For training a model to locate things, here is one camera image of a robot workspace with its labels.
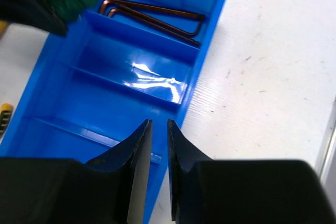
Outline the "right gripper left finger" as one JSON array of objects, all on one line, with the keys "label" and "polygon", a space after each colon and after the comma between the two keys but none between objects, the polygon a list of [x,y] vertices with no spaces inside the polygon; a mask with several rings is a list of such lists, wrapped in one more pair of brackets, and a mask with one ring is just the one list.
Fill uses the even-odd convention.
[{"label": "right gripper left finger", "polygon": [[85,164],[69,162],[53,223],[142,223],[152,151],[152,121]]}]

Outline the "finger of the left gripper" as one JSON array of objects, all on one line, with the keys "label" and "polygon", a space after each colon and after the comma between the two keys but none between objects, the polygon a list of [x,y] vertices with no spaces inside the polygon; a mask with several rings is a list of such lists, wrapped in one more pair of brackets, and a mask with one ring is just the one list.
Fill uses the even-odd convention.
[{"label": "finger of the left gripper", "polygon": [[65,36],[68,27],[46,0],[1,0],[1,20]]}]

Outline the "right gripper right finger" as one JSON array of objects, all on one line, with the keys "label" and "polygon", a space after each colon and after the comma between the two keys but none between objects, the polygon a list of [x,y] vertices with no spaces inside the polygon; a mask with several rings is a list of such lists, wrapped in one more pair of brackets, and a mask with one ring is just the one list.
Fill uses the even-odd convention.
[{"label": "right gripper right finger", "polygon": [[176,223],[251,223],[262,206],[259,162],[214,160],[167,122],[171,215]]}]

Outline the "dark hex key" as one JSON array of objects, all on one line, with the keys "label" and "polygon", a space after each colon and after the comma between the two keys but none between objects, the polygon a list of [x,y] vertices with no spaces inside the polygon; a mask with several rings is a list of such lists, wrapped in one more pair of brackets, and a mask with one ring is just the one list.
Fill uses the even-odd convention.
[{"label": "dark hex key", "polygon": [[171,31],[171,30],[169,30],[167,28],[164,28],[162,25],[157,25],[154,22],[145,20],[144,18],[141,18],[141,17],[139,17],[139,16],[137,16],[135,14],[131,14],[130,12],[128,12],[128,11],[126,11],[124,9],[121,9],[121,8],[113,8],[111,11],[109,11],[107,17],[113,17],[116,13],[122,14],[124,16],[128,16],[128,17],[130,17],[132,19],[135,19],[139,23],[146,24],[147,26],[154,27],[157,30],[160,30],[160,31],[162,31],[162,32],[164,32],[164,33],[166,33],[166,34],[168,34],[170,36],[178,38],[179,40],[184,41],[184,42],[186,42],[186,43],[188,43],[190,45],[193,45],[195,47],[199,47],[201,45],[198,41],[196,41],[194,39],[187,38],[187,37],[185,37],[183,35],[180,35],[180,34],[178,34],[176,32],[173,32],[173,31]]},{"label": "dark hex key", "polygon": [[[131,13],[132,15],[140,17],[145,21],[149,21],[151,23],[159,25],[160,27],[167,28],[168,30],[176,32],[176,33],[181,34],[183,36],[190,36],[190,37],[196,36],[200,32],[200,29],[202,27],[202,23],[205,20],[205,15],[204,14],[187,12],[187,11],[184,11],[184,10],[171,9],[171,8],[167,8],[167,7],[156,6],[156,5],[140,3],[140,2],[135,2],[135,1],[128,1],[128,0],[103,0],[101,2],[100,6],[99,6],[98,13],[103,15],[105,13],[107,7],[111,6],[111,5],[121,7],[123,10],[126,10],[127,12]],[[144,9],[144,10],[149,10],[149,11],[153,11],[153,12],[158,12],[158,13],[183,17],[183,18],[195,19],[195,20],[199,21],[199,24],[198,24],[196,30],[194,32],[190,33],[190,32],[187,32],[185,30],[179,29],[175,26],[172,26],[168,23],[165,23],[161,20],[158,20],[158,19],[156,19],[152,16],[149,16],[149,15],[144,14],[142,12],[138,12],[137,9]]]}]

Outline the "yellow black pliers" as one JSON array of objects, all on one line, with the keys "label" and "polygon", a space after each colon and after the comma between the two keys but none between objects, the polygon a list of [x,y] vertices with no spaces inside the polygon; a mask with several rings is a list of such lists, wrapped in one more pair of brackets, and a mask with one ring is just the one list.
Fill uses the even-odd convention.
[{"label": "yellow black pliers", "polygon": [[0,137],[2,137],[9,125],[13,114],[14,107],[9,103],[4,103],[1,105],[1,115],[0,115]]},{"label": "yellow black pliers", "polygon": [[8,27],[8,22],[0,21],[0,36],[3,35],[3,33],[6,31]]}]

